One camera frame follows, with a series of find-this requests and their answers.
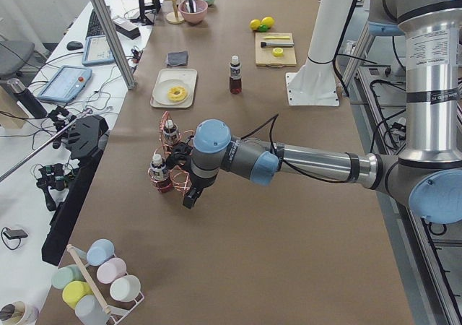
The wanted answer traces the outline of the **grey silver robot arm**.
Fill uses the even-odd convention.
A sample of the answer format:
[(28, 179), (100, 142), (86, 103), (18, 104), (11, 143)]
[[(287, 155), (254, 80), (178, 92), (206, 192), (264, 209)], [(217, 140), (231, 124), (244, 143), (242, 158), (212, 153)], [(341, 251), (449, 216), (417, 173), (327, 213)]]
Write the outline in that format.
[(184, 169), (191, 209), (219, 170), (226, 183), (204, 209), (292, 202), (302, 177), (382, 192), (429, 222), (461, 219), (461, 151), (456, 146), (456, 37), (461, 0), (372, 0), (371, 27), (406, 36), (406, 147), (396, 156), (347, 152), (352, 120), (334, 89), (336, 44), (356, 0), (322, 0), (306, 64), (286, 82), (248, 73), (249, 91), (230, 97), (213, 75)]

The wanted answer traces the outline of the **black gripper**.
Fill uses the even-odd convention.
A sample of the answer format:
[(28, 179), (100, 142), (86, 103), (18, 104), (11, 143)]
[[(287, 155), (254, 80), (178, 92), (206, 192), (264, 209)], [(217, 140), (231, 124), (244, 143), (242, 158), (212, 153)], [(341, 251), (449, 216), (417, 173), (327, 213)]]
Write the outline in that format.
[(189, 190), (186, 192), (185, 196), (183, 197), (183, 206), (192, 209), (196, 203), (196, 201), (201, 196), (203, 190), (205, 188), (210, 187), (213, 184), (213, 181), (197, 181), (191, 185)]

